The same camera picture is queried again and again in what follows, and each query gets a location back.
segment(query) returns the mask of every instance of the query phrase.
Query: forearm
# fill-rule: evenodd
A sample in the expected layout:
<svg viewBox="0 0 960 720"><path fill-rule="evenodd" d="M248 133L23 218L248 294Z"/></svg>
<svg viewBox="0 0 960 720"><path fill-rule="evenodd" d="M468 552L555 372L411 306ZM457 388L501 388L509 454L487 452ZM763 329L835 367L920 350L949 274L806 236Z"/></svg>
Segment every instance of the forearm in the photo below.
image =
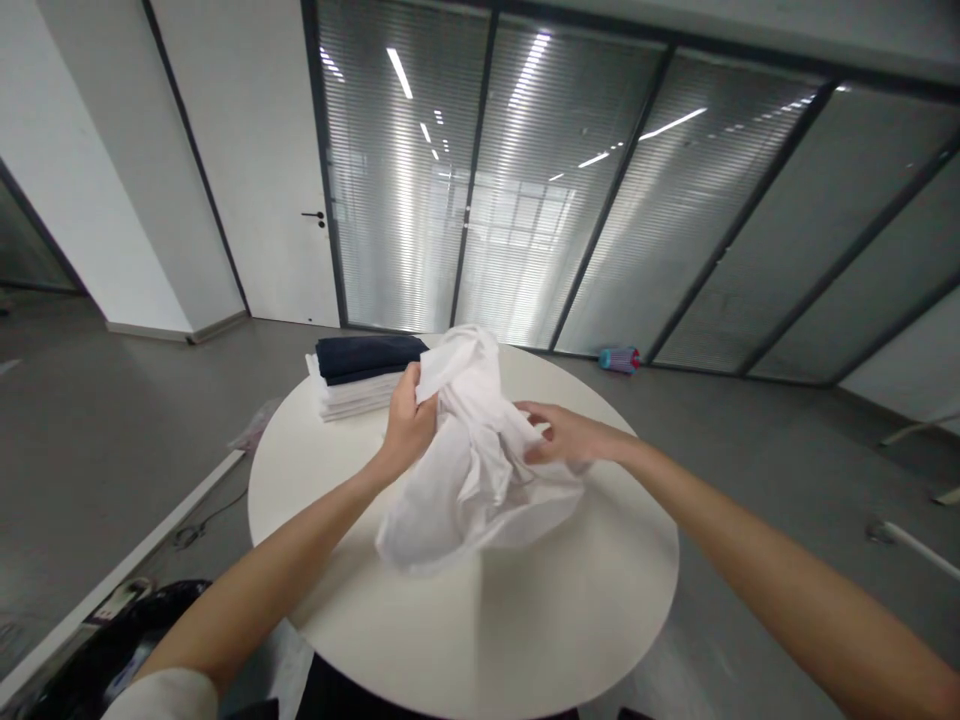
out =
<svg viewBox="0 0 960 720"><path fill-rule="evenodd" d="M316 584L347 530L394 479L395 471L378 456L285 523L184 613L137 678L185 667L209 677L223 695L250 654Z"/></svg>
<svg viewBox="0 0 960 720"><path fill-rule="evenodd" d="M618 438L609 455L850 716L956 716L957 674L855 584L641 441Z"/></svg>

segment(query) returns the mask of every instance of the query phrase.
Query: white t-shirt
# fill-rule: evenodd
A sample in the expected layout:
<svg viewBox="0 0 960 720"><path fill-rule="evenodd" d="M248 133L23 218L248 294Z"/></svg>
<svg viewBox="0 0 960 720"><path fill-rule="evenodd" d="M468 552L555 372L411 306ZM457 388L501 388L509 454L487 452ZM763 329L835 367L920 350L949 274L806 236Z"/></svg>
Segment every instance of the white t-shirt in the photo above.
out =
<svg viewBox="0 0 960 720"><path fill-rule="evenodd" d="M206 675L170 668L124 690L103 720L216 720L217 689Z"/></svg>

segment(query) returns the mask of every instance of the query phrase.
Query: tabletop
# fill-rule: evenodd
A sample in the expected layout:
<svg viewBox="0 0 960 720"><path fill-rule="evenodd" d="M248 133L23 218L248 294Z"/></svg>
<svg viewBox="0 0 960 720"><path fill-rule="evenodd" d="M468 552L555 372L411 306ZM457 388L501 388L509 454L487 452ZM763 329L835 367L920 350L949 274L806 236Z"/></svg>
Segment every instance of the tabletop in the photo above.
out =
<svg viewBox="0 0 960 720"><path fill-rule="evenodd" d="M438 335L423 336L428 346ZM592 389L531 353L500 346L504 395L563 405L633 434ZM254 458L254 545L373 456L379 410L324 424L308 380L284 400ZM331 665L393 703L446 718L515 720L562 712L626 675L667 618L677 528L620 466L595 463L565 523L529 547L486 550L429 578L384 565L377 528L404 478L347 533L290 616Z"/></svg>

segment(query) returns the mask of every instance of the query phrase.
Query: hand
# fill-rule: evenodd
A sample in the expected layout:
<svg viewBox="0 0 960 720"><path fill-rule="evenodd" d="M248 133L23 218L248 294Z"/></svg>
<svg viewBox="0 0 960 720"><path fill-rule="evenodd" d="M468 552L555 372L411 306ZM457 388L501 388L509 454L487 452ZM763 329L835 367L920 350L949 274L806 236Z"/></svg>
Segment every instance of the hand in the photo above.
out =
<svg viewBox="0 0 960 720"><path fill-rule="evenodd" d="M387 435L377 459L394 478L402 475L423 454L437 429L437 396L418 406L416 390L419 382L420 363L410 363L390 399Z"/></svg>
<svg viewBox="0 0 960 720"><path fill-rule="evenodd" d="M527 418L533 426L549 423L543 431L544 442L530 448L523 456L530 465L562 461L585 463L593 460L611 460L624 442L636 441L632 435L604 425L596 420L577 415L559 405L541 405L534 402L515 403L518 410L530 413Z"/></svg>

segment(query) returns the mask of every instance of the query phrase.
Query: door handle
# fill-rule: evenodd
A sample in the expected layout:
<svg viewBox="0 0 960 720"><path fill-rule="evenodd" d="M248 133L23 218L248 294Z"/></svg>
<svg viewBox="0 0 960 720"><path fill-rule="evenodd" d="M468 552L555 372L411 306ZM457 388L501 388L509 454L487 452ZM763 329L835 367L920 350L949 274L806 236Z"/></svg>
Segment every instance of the door handle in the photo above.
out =
<svg viewBox="0 0 960 720"><path fill-rule="evenodd" d="M303 215L304 217L315 217L315 218L317 218L317 220L320 221L320 222L317 223L317 225L319 225L320 227L326 227L326 223L323 222L323 213L322 213L322 212L319 212L319 211L318 211L318 212L315 212L315 213L300 213L300 214Z"/></svg>

